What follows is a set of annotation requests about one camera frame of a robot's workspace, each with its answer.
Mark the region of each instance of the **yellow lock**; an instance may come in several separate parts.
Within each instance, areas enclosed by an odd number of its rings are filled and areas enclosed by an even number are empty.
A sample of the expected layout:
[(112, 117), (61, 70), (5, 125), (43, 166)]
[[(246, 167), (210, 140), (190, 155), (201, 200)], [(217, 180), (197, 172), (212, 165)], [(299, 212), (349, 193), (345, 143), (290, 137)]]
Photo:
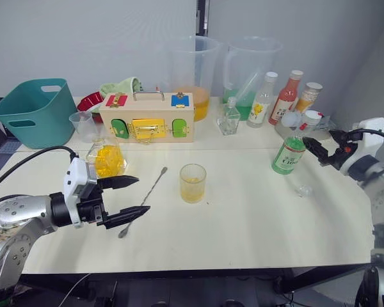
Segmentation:
[(136, 139), (164, 138), (165, 121), (162, 118), (144, 118), (132, 120), (129, 126)]

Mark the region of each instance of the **red bottle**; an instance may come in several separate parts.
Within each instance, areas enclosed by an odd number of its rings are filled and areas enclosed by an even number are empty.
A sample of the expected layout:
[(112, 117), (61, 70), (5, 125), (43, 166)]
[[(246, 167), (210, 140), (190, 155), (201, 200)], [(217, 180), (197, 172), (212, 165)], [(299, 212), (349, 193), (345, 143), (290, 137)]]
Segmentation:
[(286, 86), (280, 91), (275, 107), (269, 117), (269, 123), (276, 125), (284, 113), (292, 106), (297, 97), (297, 87), (303, 75), (301, 70), (292, 70)]

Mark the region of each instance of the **green liquid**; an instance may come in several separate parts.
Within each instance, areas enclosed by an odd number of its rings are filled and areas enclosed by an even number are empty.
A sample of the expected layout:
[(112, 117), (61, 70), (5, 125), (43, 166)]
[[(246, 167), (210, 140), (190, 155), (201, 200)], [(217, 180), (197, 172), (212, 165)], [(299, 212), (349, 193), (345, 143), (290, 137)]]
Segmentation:
[[(225, 90), (225, 94), (223, 96), (223, 103), (226, 104), (228, 102), (229, 97), (233, 97), (237, 94), (238, 90)], [(240, 99), (236, 104), (236, 109), (241, 113), (240, 120), (247, 120), (249, 117), (250, 110), (252, 109), (253, 101), (255, 100), (256, 93), (254, 91), (250, 91), (246, 94), (242, 99)]]
[(276, 163), (279, 160), (280, 155), (282, 154), (282, 151), (285, 150), (284, 145), (294, 150), (306, 150), (306, 146), (303, 144), (303, 141), (300, 138), (296, 138), (294, 136), (288, 137), (287, 139), (284, 140), (284, 144), (282, 145), (282, 147), (280, 147), (279, 153), (276, 155), (275, 160), (273, 161), (271, 167), (276, 173), (287, 175), (287, 174), (290, 174), (293, 171), (293, 169), (282, 169)]

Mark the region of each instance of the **white wall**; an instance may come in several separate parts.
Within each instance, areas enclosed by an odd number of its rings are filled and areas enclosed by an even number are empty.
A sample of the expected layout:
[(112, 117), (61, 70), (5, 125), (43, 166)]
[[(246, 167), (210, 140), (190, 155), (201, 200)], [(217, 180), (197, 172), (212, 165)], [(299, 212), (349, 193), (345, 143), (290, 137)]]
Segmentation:
[[(342, 129), (349, 130), (353, 123), (368, 118), (384, 117), (384, 31), (374, 46), (333, 115)], [(384, 161), (384, 145), (377, 157)]]
[(73, 95), (133, 75), (154, 88), (154, 46), (194, 35), (195, 14), (195, 0), (0, 0), (0, 96), (46, 77)]
[[(315, 108), (331, 114), (384, 27), (384, 0), (210, 0), (209, 37), (244, 35), (284, 44), (276, 61), (277, 90), (292, 69), (324, 86)], [(221, 95), (221, 61), (212, 92)]]

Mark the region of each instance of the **laptop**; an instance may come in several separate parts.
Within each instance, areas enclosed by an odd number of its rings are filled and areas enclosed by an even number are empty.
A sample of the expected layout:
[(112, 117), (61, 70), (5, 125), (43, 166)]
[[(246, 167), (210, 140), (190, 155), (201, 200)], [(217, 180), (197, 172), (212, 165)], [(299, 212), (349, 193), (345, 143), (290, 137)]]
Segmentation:
[(2, 127), (4, 132), (0, 129), (0, 169), (21, 145), (21, 142), (4, 125)]

